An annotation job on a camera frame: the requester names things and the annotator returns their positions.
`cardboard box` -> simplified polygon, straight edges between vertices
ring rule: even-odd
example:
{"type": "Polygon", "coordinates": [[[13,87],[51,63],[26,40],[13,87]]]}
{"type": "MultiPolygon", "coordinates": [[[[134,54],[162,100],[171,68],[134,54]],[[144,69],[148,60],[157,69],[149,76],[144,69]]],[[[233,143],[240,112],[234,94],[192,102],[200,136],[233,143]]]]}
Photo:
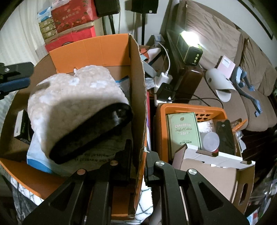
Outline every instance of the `cardboard box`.
{"type": "Polygon", "coordinates": [[[56,48],[63,46],[66,43],[76,42],[91,37],[96,37],[94,26],[85,30],[72,32],[69,34],[65,34],[62,37],[58,37],[56,40],[52,40],[50,43],[46,44],[45,48],[47,52],[50,52],[56,48]]]}
{"type": "Polygon", "coordinates": [[[44,33],[46,33],[46,32],[49,32],[49,31],[51,31],[51,30],[54,30],[54,29],[56,29],[55,24],[54,24],[54,23],[51,23],[51,24],[49,24],[48,26],[41,28],[40,31],[41,31],[42,34],[44,34],[44,33]]]}
{"type": "Polygon", "coordinates": [[[53,18],[48,18],[48,19],[46,19],[46,20],[39,23],[39,28],[41,29],[43,27],[46,27],[47,25],[49,25],[53,22],[54,22],[53,18]]]}
{"type": "Polygon", "coordinates": [[[42,37],[45,40],[47,38],[50,38],[50,37],[54,36],[55,34],[57,34],[57,30],[56,29],[55,30],[51,30],[51,31],[43,34],[42,37]]]}
{"type": "Polygon", "coordinates": [[[51,13],[58,33],[98,19],[93,0],[71,0],[51,13]]]}
{"type": "Polygon", "coordinates": [[[48,44],[50,43],[51,41],[53,41],[54,39],[57,39],[59,37],[62,37],[63,35],[65,34],[69,34],[69,33],[73,33],[73,32],[76,32],[76,31],[79,31],[79,30],[84,30],[86,28],[90,28],[94,26],[94,22],[89,22],[89,23],[86,23],[86,24],[81,24],[79,26],[76,26],[76,27],[73,27],[73,28],[70,28],[70,29],[67,29],[63,32],[60,32],[58,34],[55,34],[54,36],[44,40],[45,44],[48,44]]]}
{"type": "Polygon", "coordinates": [[[57,177],[30,167],[26,163],[28,145],[13,138],[18,111],[27,108],[34,87],[45,78],[58,73],[71,73],[87,65],[105,66],[115,80],[130,77],[133,110],[132,161],[136,179],[127,187],[114,188],[112,219],[131,219],[137,209],[145,166],[146,152],[146,86],[139,48],[129,34],[106,35],[77,41],[57,48],[44,57],[34,69],[28,88],[19,90],[5,118],[0,137],[0,163],[21,185],[45,199],[66,178],[57,177]]]}
{"type": "Polygon", "coordinates": [[[30,145],[34,131],[31,128],[31,121],[26,110],[21,110],[17,114],[16,125],[14,127],[14,137],[30,145]]]}
{"type": "Polygon", "coordinates": [[[175,153],[172,166],[183,171],[196,169],[241,213],[245,213],[254,184],[254,161],[245,162],[241,157],[222,152],[212,157],[197,146],[184,144],[175,153]]]}

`orange cardboard box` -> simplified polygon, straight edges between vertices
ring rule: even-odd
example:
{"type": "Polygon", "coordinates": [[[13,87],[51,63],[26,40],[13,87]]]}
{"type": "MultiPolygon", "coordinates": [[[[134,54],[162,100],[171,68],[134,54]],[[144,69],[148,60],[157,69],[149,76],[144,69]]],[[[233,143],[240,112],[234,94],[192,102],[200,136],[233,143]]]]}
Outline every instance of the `orange cardboard box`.
{"type": "Polygon", "coordinates": [[[132,219],[139,202],[145,157],[146,85],[136,41],[129,34],[93,37],[50,51],[36,66],[31,85],[20,90],[8,111],[0,137],[0,163],[23,187],[45,199],[56,190],[65,177],[54,176],[27,165],[28,145],[13,138],[17,112],[27,109],[32,89],[45,78],[56,73],[71,73],[74,68],[99,65],[109,69],[115,80],[130,77],[130,98],[133,110],[133,164],[136,179],[128,187],[114,188],[112,219],[132,219]]]}

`fuzzy white fabric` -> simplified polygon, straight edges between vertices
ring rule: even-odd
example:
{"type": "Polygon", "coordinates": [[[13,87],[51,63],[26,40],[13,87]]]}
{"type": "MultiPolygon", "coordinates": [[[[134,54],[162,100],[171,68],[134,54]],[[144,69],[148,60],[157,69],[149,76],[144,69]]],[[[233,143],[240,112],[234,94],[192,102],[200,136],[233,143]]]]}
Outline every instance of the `fuzzy white fabric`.
{"type": "Polygon", "coordinates": [[[55,74],[40,82],[28,101],[28,115],[46,157],[62,137],[113,103],[129,104],[108,69],[86,66],[75,75],[55,74]]]}

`small speaker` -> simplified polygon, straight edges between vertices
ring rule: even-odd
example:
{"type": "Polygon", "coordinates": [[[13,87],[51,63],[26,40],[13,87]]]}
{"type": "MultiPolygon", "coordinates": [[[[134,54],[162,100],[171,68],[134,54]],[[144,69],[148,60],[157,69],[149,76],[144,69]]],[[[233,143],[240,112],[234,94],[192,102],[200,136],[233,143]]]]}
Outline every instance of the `small speaker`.
{"type": "Polygon", "coordinates": [[[159,0],[132,0],[132,12],[156,14],[159,0]]]}
{"type": "Polygon", "coordinates": [[[181,54],[181,57],[185,64],[196,66],[203,54],[203,50],[200,45],[191,46],[183,38],[182,33],[179,34],[177,41],[177,49],[181,54]]]}
{"type": "Polygon", "coordinates": [[[120,11],[119,0],[94,0],[98,17],[118,14],[120,11]]]}

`black power adapter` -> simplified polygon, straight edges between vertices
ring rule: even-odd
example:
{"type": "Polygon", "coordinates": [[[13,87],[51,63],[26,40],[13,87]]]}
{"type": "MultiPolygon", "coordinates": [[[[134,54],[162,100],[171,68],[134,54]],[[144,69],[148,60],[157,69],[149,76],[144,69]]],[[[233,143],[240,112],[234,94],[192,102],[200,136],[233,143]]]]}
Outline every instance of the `black power adapter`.
{"type": "Polygon", "coordinates": [[[172,92],[173,92],[173,87],[170,84],[162,83],[156,93],[157,100],[162,102],[167,102],[172,92]]]}

